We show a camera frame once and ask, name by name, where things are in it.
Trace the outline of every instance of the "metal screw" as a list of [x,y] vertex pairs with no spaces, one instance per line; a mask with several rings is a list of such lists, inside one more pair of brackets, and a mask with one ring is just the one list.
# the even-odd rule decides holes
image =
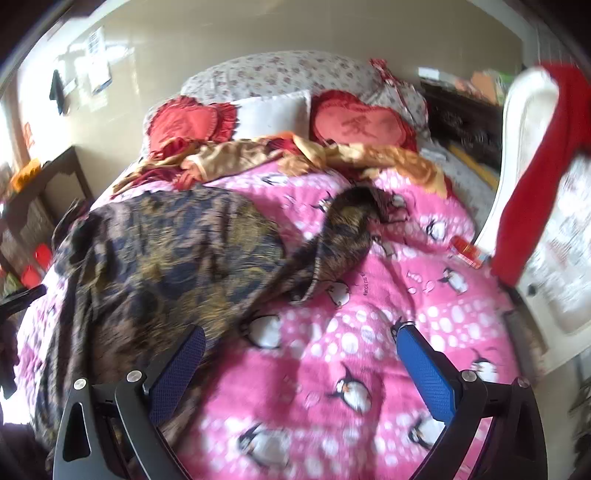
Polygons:
[[462,378],[466,381],[466,382],[475,382],[476,381],[476,374],[472,371],[472,370],[464,370],[462,371]]
[[521,388],[529,388],[530,381],[527,380],[527,378],[525,378],[525,377],[518,377],[517,378],[517,385],[519,385]]
[[82,390],[86,386],[86,380],[79,378],[74,382],[74,390]]
[[130,383],[137,382],[140,378],[142,378],[142,372],[139,370],[132,370],[127,374],[127,381]]

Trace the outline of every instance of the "beige wall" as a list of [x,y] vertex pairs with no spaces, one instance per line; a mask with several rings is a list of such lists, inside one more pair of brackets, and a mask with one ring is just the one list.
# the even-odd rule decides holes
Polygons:
[[[299,49],[383,57],[407,79],[417,66],[470,76],[487,67],[512,73],[521,63],[519,38],[466,0],[130,0],[98,25],[108,46],[125,54],[97,97],[80,76],[64,135],[79,146],[95,194],[135,159],[150,106],[187,77],[233,57]],[[65,83],[82,55],[60,56]],[[59,200],[68,189],[56,187],[50,196]]]

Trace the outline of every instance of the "pink blanket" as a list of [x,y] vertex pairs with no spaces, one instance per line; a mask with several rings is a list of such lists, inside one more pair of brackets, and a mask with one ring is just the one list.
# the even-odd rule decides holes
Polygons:
[[[473,270],[447,253],[452,235],[474,233],[461,204],[390,171],[374,183],[397,195],[392,223],[373,227],[368,256],[302,307],[286,300],[262,307],[227,344],[177,449],[193,478],[409,478],[443,426],[397,357],[389,330],[399,318],[415,319],[459,369],[499,382],[518,374],[499,318],[511,308],[506,295],[488,268]],[[330,199],[349,187],[336,173],[288,178],[273,163],[211,185],[250,198],[279,225],[288,251],[318,233]],[[171,187],[153,183],[125,197],[146,189]],[[44,283],[48,294],[19,331],[18,383],[30,409],[65,287],[53,271]],[[457,479],[469,476],[488,425],[480,425]]]

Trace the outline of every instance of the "wooden furniture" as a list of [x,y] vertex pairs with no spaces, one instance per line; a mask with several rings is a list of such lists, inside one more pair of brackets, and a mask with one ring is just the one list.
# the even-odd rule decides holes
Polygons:
[[503,109],[438,83],[422,81],[431,135],[444,145],[457,142],[478,160],[501,170]]
[[[52,211],[44,197],[43,192],[45,191],[45,188],[47,187],[47,184],[50,182],[50,180],[60,173],[65,175],[76,175],[86,200],[88,200],[90,203],[94,202],[92,192],[88,182],[86,181],[84,172],[82,172],[80,162],[78,161],[76,149],[74,147],[70,147],[64,153],[59,155],[55,160],[45,163],[40,172],[29,183],[27,183],[27,185],[25,185],[25,187],[20,192],[5,202],[4,209],[1,213],[2,216],[0,217],[0,245],[2,245],[1,235],[6,230],[9,230],[15,242],[18,243],[26,252],[30,265],[37,267],[38,270],[41,270],[41,267],[35,260],[32,252],[28,251],[28,249],[25,247],[26,243],[21,237],[21,230],[27,224],[29,206],[31,202],[37,198],[39,198],[42,205],[47,210],[52,223],[54,225],[57,223],[59,216],[57,216]],[[4,257],[1,251],[0,265],[5,271],[9,271],[15,275],[16,278],[20,277],[20,275],[17,274],[15,269]]]

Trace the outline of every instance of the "dark wooden dresser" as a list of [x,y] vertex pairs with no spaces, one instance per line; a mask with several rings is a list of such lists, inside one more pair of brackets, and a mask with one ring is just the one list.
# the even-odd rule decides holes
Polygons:
[[474,160],[501,171],[503,109],[439,84],[421,82],[429,129],[443,145],[456,142]]

